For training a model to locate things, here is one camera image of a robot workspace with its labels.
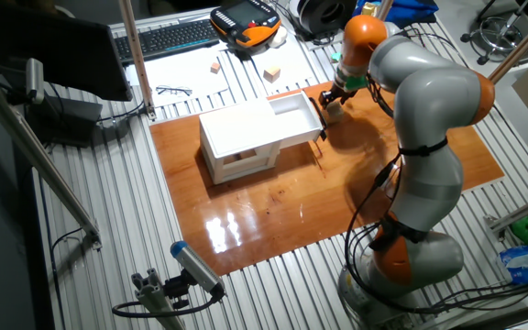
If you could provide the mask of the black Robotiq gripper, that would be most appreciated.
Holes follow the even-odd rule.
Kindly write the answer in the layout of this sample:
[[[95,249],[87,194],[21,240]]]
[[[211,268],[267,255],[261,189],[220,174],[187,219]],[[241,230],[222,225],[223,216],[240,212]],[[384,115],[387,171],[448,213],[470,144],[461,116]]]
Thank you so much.
[[[347,92],[333,84],[330,90],[320,93],[319,104],[323,109],[326,109],[332,102],[339,100],[338,105],[346,110],[351,106],[351,100],[349,98],[355,96],[356,93],[356,90]]]

